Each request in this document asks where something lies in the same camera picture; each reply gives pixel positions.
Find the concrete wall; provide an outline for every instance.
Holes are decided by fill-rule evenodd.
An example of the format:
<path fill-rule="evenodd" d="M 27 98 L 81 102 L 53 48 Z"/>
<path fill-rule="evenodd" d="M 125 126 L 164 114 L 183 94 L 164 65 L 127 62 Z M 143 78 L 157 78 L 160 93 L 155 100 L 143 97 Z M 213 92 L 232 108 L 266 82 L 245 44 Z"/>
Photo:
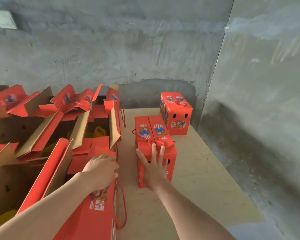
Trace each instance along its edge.
<path fill-rule="evenodd" d="M 300 239 L 300 0 L 234 0 L 198 132 Z"/>
<path fill-rule="evenodd" d="M 120 86 L 125 108 L 178 91 L 202 114 L 233 0 L 0 0 L 0 84 Z"/>

